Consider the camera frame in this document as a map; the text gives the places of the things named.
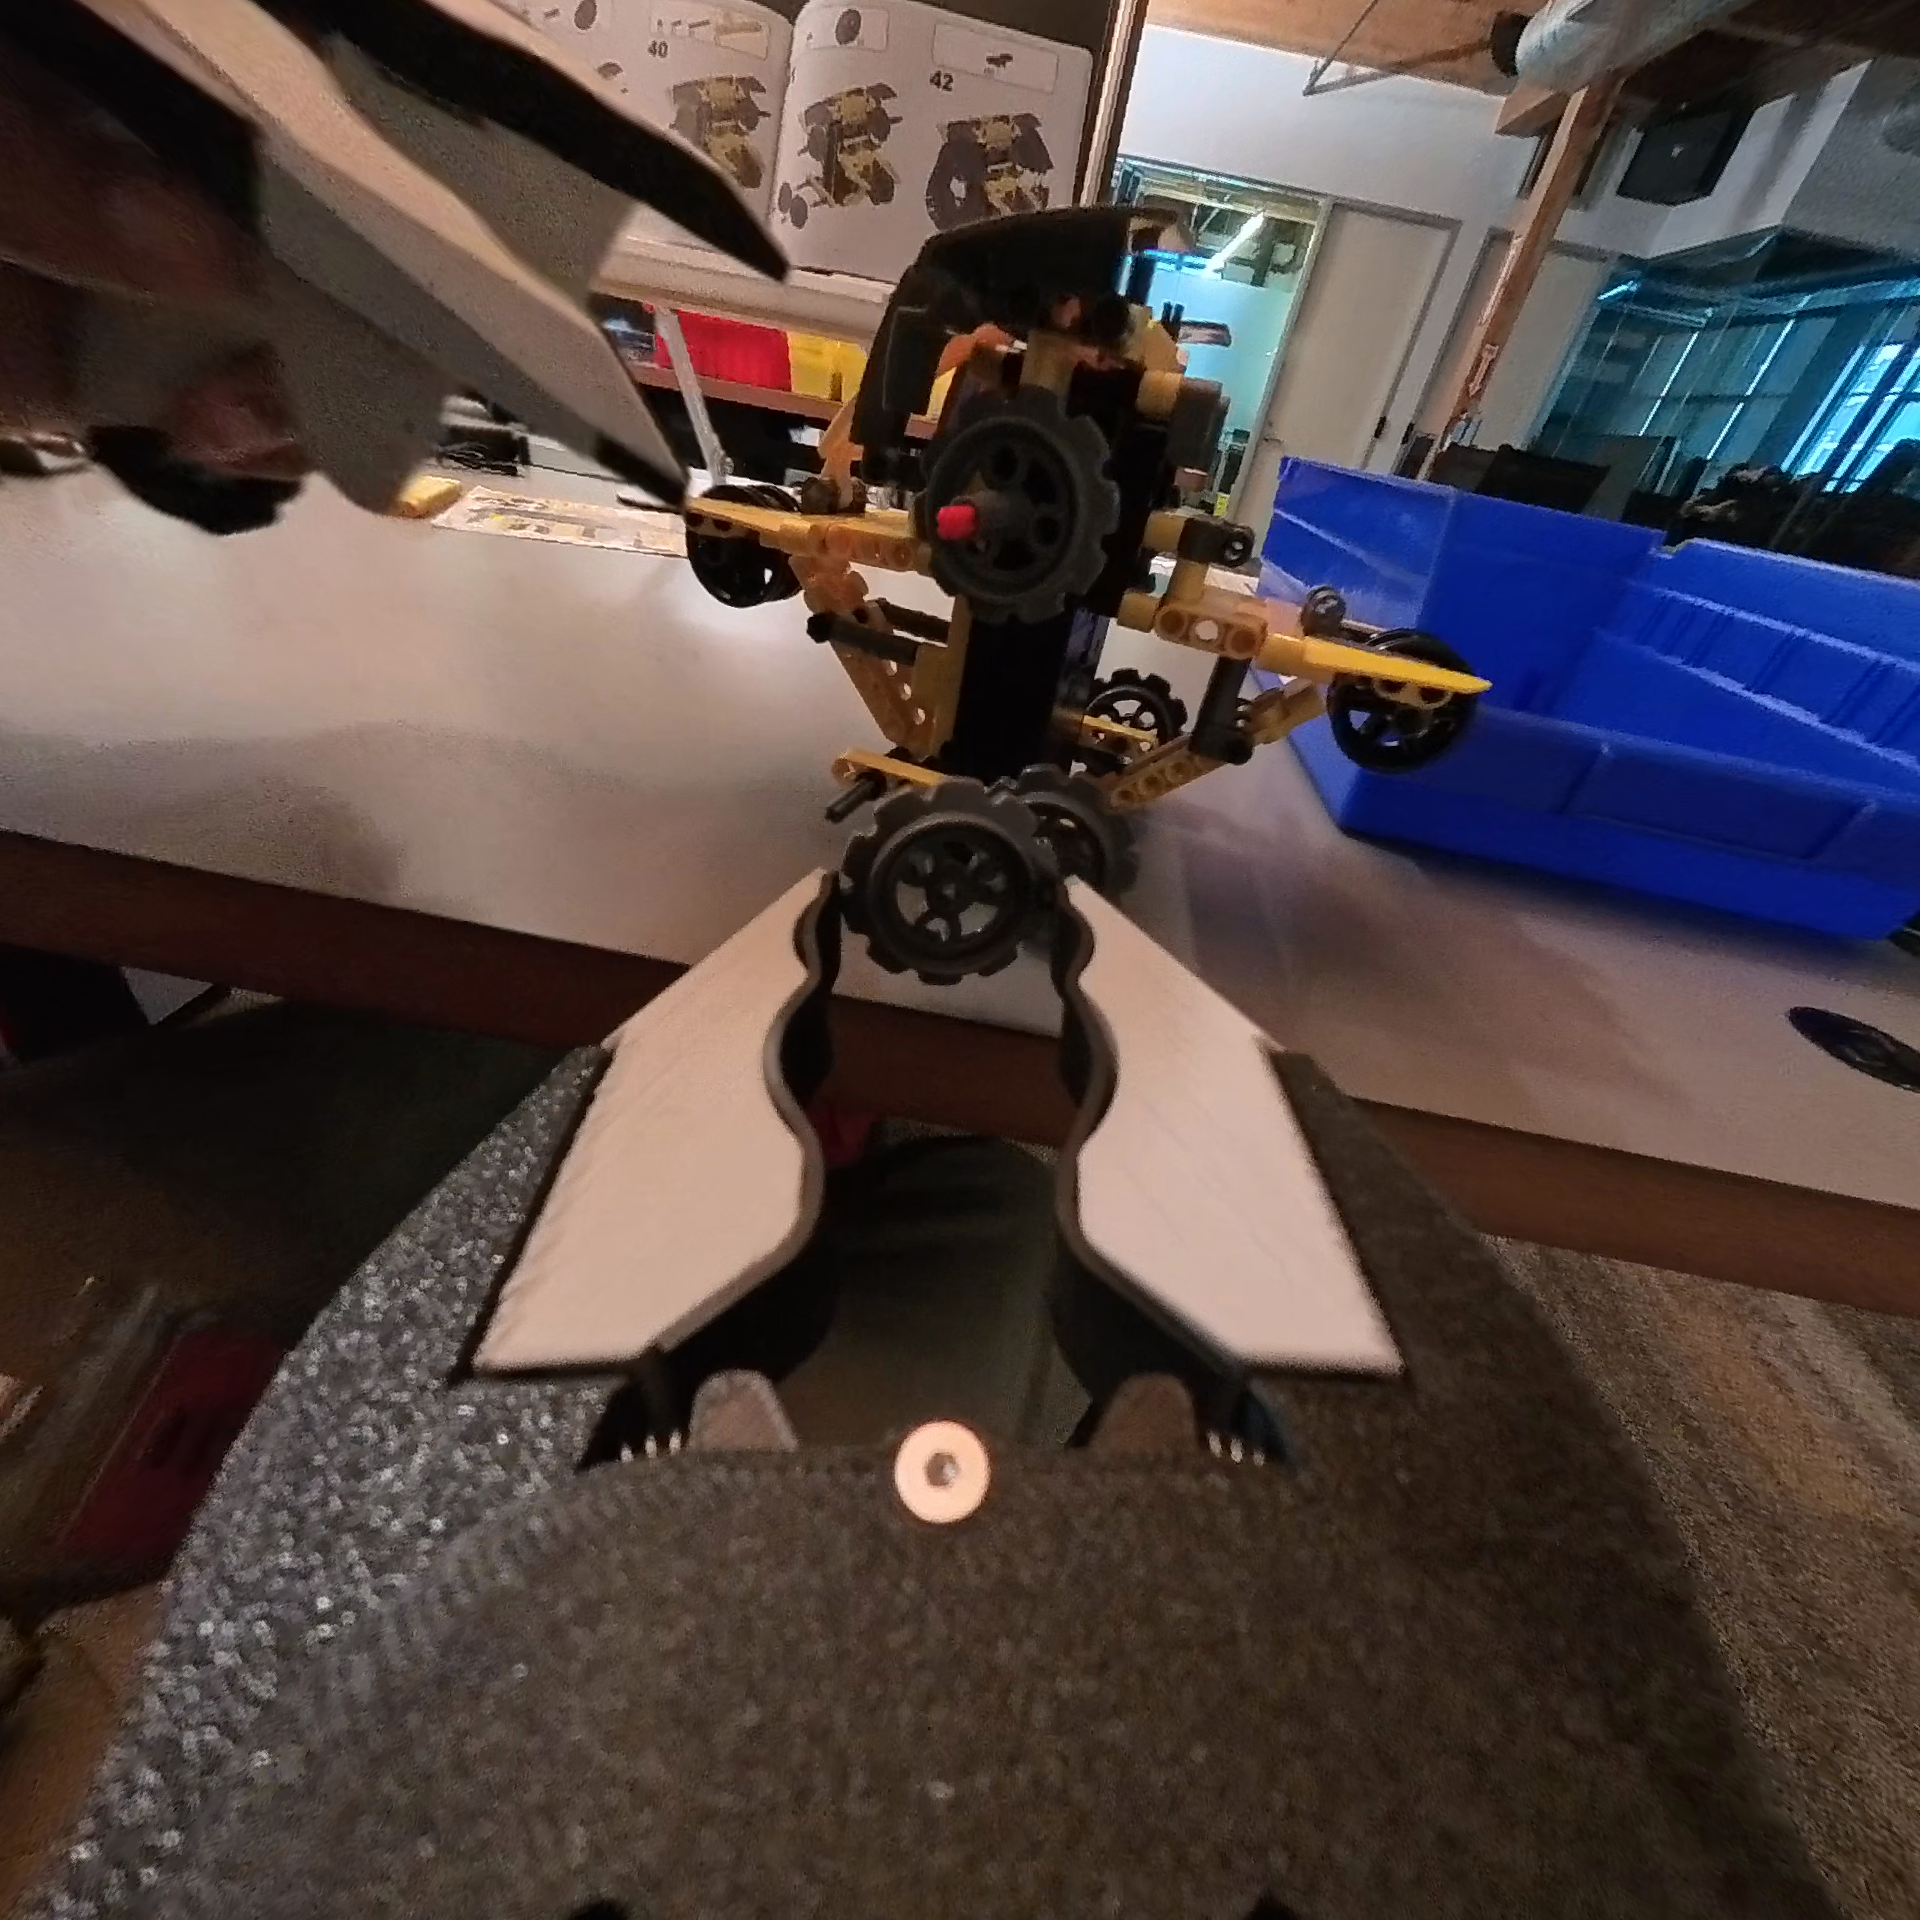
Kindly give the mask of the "yellow grey sticker sheet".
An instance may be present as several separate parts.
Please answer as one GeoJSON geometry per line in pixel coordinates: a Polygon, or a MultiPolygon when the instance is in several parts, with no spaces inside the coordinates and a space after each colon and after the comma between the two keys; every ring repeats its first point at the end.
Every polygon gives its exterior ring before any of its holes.
{"type": "Polygon", "coordinates": [[[581,546],[644,559],[686,559],[682,514],[660,508],[633,508],[619,500],[547,498],[474,486],[448,500],[427,525],[492,538],[581,546]]]}

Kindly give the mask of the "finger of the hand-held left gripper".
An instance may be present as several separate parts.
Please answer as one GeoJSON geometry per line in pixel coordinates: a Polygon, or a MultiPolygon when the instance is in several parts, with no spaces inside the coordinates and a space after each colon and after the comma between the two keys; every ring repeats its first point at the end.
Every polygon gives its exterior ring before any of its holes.
{"type": "Polygon", "coordinates": [[[731,176],[621,104],[584,64],[492,2],[291,2],[289,20],[340,37],[399,83],[531,141],[544,154],[657,211],[707,249],[770,280],[788,256],[731,176]]]}
{"type": "Polygon", "coordinates": [[[272,171],[360,240],[317,282],[436,368],[445,399],[492,399],[682,503],[682,460],[586,309],[631,204],[340,37],[256,32],[256,124],[272,171]]]}

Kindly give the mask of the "silver ventilation duct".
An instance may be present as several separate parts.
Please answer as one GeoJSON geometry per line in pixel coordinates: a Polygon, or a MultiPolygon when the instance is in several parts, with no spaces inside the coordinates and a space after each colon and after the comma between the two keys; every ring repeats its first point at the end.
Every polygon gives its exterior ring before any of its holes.
{"type": "Polygon", "coordinates": [[[1546,93],[1581,88],[1643,67],[1745,2],[1550,2],[1511,44],[1517,83],[1546,93]]]}

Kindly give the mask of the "black display panel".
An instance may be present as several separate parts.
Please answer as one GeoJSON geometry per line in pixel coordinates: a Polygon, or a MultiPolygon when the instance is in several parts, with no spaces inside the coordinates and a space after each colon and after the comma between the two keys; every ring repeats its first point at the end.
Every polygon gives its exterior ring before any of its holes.
{"type": "Polygon", "coordinates": [[[1087,158],[1080,182],[1080,204],[1108,204],[1117,141],[1139,61],[1146,2],[1110,2],[1108,38],[1099,59],[1099,93],[1094,100],[1087,158]]]}

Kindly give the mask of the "black wall monitor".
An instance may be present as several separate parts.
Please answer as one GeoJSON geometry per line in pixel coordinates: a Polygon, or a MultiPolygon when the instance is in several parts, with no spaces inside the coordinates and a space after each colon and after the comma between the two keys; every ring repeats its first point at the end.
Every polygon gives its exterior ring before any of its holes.
{"type": "Polygon", "coordinates": [[[1646,122],[1617,176],[1617,198],[1658,209],[1707,200],[1753,112],[1749,104],[1718,104],[1646,122]]]}

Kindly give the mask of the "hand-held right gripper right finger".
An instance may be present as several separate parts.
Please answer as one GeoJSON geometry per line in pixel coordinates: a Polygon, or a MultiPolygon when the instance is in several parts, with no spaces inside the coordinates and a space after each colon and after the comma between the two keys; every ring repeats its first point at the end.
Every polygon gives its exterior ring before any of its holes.
{"type": "Polygon", "coordinates": [[[1282,1049],[1087,882],[1052,932],[1069,1096],[1051,1318],[1082,1445],[1186,1427],[1282,1461],[1282,1380],[1396,1382],[1402,1356],[1284,1088],[1282,1049]]]}

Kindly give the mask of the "toy instruction booklet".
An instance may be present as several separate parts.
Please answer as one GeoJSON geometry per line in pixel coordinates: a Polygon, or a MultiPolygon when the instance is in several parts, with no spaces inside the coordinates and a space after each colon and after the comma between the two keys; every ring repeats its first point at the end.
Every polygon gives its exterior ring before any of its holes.
{"type": "Polygon", "coordinates": [[[899,279],[953,227],[1069,205],[1094,2],[512,6],[675,134],[805,270],[899,279]]]}

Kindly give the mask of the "blue storage bin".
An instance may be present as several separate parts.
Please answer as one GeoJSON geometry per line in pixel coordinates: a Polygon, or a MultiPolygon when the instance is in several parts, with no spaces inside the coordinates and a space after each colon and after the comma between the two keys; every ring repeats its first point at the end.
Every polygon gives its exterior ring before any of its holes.
{"type": "Polygon", "coordinates": [[[1261,587],[1489,681],[1418,774],[1289,738],[1348,833],[1876,942],[1918,907],[1918,585],[1307,460],[1261,587]]]}

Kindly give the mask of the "red storage bin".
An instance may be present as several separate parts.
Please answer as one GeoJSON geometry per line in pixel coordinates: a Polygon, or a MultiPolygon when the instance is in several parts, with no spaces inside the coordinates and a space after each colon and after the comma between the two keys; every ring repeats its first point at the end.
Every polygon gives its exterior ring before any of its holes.
{"type": "Polygon", "coordinates": [[[678,386],[666,340],[669,319],[678,323],[682,343],[697,381],[778,393],[793,392],[793,354],[783,328],[666,306],[651,306],[649,319],[660,392],[678,386]]]}

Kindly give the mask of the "yellow black toy vehicle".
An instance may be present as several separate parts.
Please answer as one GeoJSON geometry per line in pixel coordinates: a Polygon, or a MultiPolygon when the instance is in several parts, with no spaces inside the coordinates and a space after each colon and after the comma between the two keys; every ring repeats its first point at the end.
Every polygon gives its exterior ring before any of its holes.
{"type": "Polygon", "coordinates": [[[1063,879],[1133,886],[1131,822],[1317,718],[1365,774],[1451,753],[1489,690],[1330,587],[1247,591],[1200,505],[1226,396],[1146,303],[1167,205],[1008,216],[925,242],[801,492],[723,484],[686,560],[731,608],[801,602],[881,734],[829,820],[902,785],[1008,785],[1063,879]]]}

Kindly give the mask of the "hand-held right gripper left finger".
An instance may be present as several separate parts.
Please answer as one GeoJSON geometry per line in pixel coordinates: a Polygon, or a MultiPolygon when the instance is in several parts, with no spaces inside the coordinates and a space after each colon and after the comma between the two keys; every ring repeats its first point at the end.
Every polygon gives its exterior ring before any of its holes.
{"type": "Polygon", "coordinates": [[[470,1380],[614,1380],[665,1455],[697,1429],[707,1380],[765,1372],[717,1330],[820,1223],[810,1105],[835,980],[837,882],[812,869],[605,1038],[474,1329],[470,1380]]]}

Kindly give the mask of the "person's left hand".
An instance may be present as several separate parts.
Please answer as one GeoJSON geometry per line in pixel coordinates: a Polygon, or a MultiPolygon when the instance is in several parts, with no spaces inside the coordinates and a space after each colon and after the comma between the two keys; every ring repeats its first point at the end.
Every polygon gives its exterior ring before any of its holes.
{"type": "Polygon", "coordinates": [[[91,420],[80,373],[99,314],[246,319],[252,238],[38,61],[4,47],[2,73],[4,439],[72,439],[142,505],[208,535],[272,527],[311,468],[272,354],[209,363],[151,425],[91,420]]]}

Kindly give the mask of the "dark grey toy gear wheel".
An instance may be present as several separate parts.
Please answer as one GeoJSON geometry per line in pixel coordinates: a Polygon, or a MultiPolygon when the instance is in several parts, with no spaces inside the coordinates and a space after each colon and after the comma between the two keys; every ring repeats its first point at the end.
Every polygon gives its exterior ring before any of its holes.
{"type": "Polygon", "coordinates": [[[837,873],[842,924],[866,956],[934,989],[1004,971],[1063,899],[1030,806],[971,777],[887,796],[837,873]]]}

